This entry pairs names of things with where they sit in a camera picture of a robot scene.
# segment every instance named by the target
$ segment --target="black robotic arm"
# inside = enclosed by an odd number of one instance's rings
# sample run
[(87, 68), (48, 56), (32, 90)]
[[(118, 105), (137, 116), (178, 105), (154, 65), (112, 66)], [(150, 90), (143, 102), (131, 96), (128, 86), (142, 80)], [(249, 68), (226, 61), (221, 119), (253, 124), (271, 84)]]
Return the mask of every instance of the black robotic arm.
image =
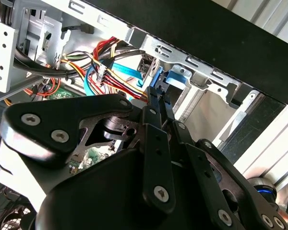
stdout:
[[(36, 229), (288, 230), (210, 141), (192, 140), (166, 95), (146, 96), (143, 108), (110, 94), (5, 111), (0, 182), (28, 197)], [(68, 174), (72, 155), (114, 139), (119, 152)]]

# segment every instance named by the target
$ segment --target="silver screw head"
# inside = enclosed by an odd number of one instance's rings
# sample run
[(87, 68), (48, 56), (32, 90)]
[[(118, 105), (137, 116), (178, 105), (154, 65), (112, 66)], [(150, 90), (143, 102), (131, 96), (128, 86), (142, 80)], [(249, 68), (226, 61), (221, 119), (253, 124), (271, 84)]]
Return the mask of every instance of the silver screw head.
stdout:
[(211, 144), (210, 144), (209, 142), (207, 142), (207, 141), (205, 142), (205, 145), (206, 145), (208, 148), (210, 148), (210, 149), (212, 148)]
[(150, 109), (149, 111), (150, 111), (152, 114), (157, 114), (156, 111), (153, 110), (153, 109)]
[(161, 187), (159, 185), (156, 186), (154, 188), (154, 194), (158, 198), (158, 200), (160, 200), (161, 202), (163, 203), (168, 202), (169, 195), (168, 195), (167, 190), (164, 187)]
[(51, 133), (51, 138), (56, 142), (65, 143), (69, 140), (69, 135), (67, 132), (58, 129)]
[(281, 228), (281, 229), (285, 229), (285, 225), (283, 224), (283, 222), (277, 218), (277, 217), (274, 217), (274, 220), (275, 220), (275, 223)]
[(182, 128), (182, 129), (185, 129), (185, 128), (186, 128), (186, 126), (185, 126), (183, 123), (178, 123), (178, 126), (179, 126), (180, 128)]
[(226, 224), (226, 225), (229, 226), (229, 227), (232, 225), (232, 220), (231, 220), (229, 214), (228, 214), (226, 211), (220, 209), (220, 210), (218, 211), (218, 215), (219, 215), (220, 220), (221, 220), (224, 224)]
[(37, 126), (40, 123), (40, 118), (35, 114), (25, 114), (22, 115), (21, 121), (28, 126)]
[(267, 217), (266, 215), (262, 214), (261, 215), (263, 221), (271, 228), (273, 228), (273, 223), (272, 221), (269, 219), (269, 217)]

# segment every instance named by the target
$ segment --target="black panel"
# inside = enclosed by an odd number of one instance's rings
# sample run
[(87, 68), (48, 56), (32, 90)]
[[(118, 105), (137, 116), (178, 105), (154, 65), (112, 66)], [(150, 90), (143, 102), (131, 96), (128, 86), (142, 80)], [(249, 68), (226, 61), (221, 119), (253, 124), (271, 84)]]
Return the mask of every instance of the black panel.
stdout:
[(211, 0), (86, 0), (288, 103), (288, 44)]
[(285, 107), (264, 97), (247, 115), (222, 146), (221, 152), (234, 164)]

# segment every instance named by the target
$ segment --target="black wire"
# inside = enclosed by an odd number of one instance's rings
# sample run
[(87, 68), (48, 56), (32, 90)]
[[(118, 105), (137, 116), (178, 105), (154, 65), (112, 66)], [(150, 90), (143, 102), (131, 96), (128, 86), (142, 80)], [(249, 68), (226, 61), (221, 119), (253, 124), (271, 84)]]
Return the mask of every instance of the black wire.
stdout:
[[(4, 24), (10, 24), (10, 19), (12, 18), (12, 8), (7, 7), (0, 1), (0, 22)], [(25, 55), (19, 48), (16, 48), (14, 66), (18, 69), (29, 71), (31, 73), (54, 78), (72, 78), (77, 77), (78, 74), (75, 70), (56, 70), (49, 69), (47, 67), (41, 66), (34, 62), (27, 55)]]
[(62, 32), (66, 32), (68, 30), (80, 30), (81, 26), (79, 25), (74, 25), (74, 26), (66, 26), (62, 28)]

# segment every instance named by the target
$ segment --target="blue light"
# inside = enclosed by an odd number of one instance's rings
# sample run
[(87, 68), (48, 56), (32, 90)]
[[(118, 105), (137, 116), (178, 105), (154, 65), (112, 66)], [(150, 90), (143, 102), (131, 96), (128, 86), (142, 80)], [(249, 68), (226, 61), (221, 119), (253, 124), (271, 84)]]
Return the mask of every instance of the blue light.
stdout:
[(272, 194), (271, 191), (269, 191), (269, 190), (265, 190), (265, 189), (258, 190), (258, 192), (259, 192), (259, 193), (270, 193), (270, 194)]

